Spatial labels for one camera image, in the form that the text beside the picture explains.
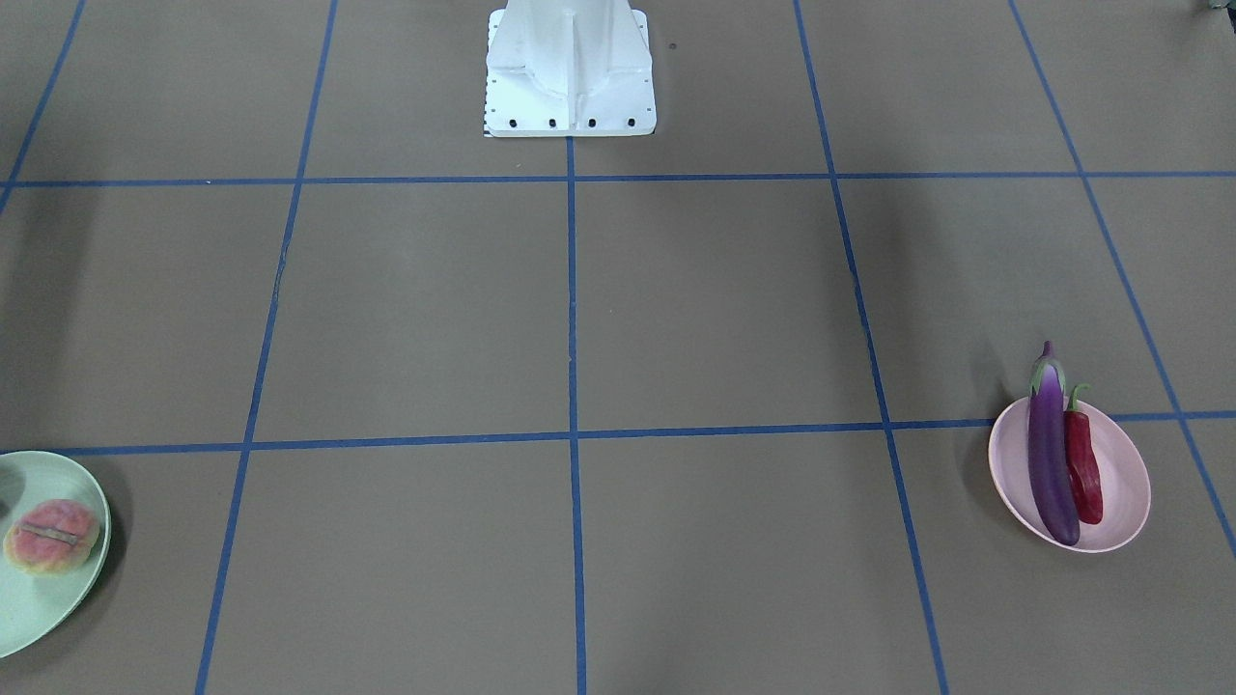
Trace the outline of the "purple eggplant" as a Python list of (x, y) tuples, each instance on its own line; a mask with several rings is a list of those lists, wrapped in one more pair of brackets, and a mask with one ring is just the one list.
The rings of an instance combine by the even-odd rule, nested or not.
[(1027, 411), (1027, 472), (1035, 507), (1052, 540), (1074, 547), (1082, 521), (1067, 463), (1064, 381), (1053, 343), (1047, 340), (1032, 364)]

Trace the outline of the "red chili pepper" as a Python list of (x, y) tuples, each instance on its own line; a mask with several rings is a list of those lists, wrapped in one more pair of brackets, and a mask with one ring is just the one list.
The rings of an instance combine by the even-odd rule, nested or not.
[(1079, 522), (1099, 526), (1105, 514), (1101, 472), (1093, 449), (1090, 419), (1082, 412), (1079, 404), (1079, 396), (1086, 388), (1089, 388), (1086, 383), (1074, 386), (1065, 404), (1063, 416), (1065, 465)]

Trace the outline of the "yellow pink peach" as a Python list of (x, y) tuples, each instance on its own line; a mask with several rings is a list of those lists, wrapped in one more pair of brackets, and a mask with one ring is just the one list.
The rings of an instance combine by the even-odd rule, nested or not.
[(4, 555), (25, 573), (62, 575), (85, 564), (100, 532), (96, 512), (84, 503), (44, 500), (9, 528)]

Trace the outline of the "pink plate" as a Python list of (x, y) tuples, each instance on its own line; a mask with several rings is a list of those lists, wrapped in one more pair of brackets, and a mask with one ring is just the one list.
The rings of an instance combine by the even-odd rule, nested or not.
[(1112, 419), (1085, 399), (1077, 409), (1090, 423), (1091, 448), (1100, 474), (1104, 517), (1082, 524), (1079, 540), (1057, 542), (1043, 524), (1032, 498), (1028, 475), (1028, 404), (1016, 399), (997, 416), (988, 438), (986, 458), (1002, 506), (1037, 540), (1069, 552), (1098, 554), (1120, 549), (1143, 529), (1152, 506), (1149, 476), (1138, 448)]

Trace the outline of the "green plate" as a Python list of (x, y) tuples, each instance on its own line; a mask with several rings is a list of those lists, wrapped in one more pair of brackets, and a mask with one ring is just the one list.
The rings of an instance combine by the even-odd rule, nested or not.
[(1, 560), (1, 655), (14, 655), (58, 627), (96, 584), (111, 540), (111, 514), (101, 485), (79, 463), (53, 453), (1, 458), (2, 540), (14, 523), (44, 500), (74, 500), (101, 523), (85, 564), (62, 575), (35, 575)]

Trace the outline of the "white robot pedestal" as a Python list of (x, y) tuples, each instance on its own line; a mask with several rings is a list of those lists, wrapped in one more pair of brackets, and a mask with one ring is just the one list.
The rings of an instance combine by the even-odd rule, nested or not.
[(483, 135), (633, 137), (658, 130), (653, 37), (627, 1), (508, 1), (487, 22)]

